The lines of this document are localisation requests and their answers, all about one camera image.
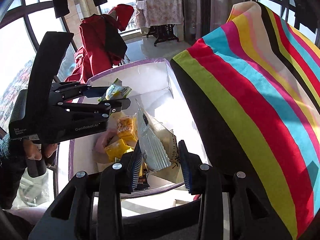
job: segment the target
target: tiled floor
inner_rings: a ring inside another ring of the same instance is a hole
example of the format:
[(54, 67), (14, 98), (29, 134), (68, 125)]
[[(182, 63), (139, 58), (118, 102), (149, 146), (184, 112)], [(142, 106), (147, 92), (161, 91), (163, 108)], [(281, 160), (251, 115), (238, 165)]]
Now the tiled floor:
[(171, 60), (172, 57), (190, 47), (185, 41), (165, 41), (158, 43), (155, 47), (153, 45), (155, 40), (155, 37), (136, 37), (125, 41), (128, 46), (126, 55), (130, 62), (158, 57)]

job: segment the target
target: floral tablecloth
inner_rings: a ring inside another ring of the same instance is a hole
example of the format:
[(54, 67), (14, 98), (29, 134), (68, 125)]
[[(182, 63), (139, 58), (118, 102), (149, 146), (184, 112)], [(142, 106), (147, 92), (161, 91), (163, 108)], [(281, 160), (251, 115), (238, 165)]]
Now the floral tablecloth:
[(182, 24), (181, 0), (144, 0), (136, 4), (138, 28), (165, 24)]

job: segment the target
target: screw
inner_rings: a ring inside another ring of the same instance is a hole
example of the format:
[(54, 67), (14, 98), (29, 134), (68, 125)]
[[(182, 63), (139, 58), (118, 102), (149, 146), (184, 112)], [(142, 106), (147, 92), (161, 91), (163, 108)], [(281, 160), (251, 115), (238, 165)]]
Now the screw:
[(206, 163), (203, 163), (200, 165), (200, 169), (203, 171), (207, 171), (210, 168), (210, 166)]
[(243, 171), (238, 171), (237, 172), (237, 177), (241, 178), (241, 179), (244, 179), (245, 178), (245, 173)]
[(77, 174), (76, 174), (77, 178), (82, 178), (84, 176), (85, 176), (85, 172), (84, 171), (78, 171)]
[(122, 168), (122, 164), (121, 163), (115, 163), (115, 164), (112, 165), (112, 168), (114, 170), (119, 170), (119, 169)]

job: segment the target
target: red coat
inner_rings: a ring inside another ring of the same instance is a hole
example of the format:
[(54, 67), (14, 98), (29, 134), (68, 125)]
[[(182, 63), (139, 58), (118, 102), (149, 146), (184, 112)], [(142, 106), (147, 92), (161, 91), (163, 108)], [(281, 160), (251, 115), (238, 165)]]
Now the red coat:
[(114, 10), (117, 20), (108, 14), (94, 14), (82, 20), (79, 26), (82, 46), (75, 53), (76, 68), (65, 81), (86, 83), (124, 58), (127, 46), (118, 29), (125, 30), (134, 10), (126, 4), (114, 7), (109, 13)]

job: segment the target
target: sleeve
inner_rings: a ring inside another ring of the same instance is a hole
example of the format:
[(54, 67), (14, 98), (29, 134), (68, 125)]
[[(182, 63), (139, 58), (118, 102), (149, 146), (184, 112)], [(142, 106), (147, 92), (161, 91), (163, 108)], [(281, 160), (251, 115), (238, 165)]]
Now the sleeve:
[(27, 167), (22, 140), (6, 134), (0, 140), (0, 206), (10, 209), (17, 195), (21, 177)]

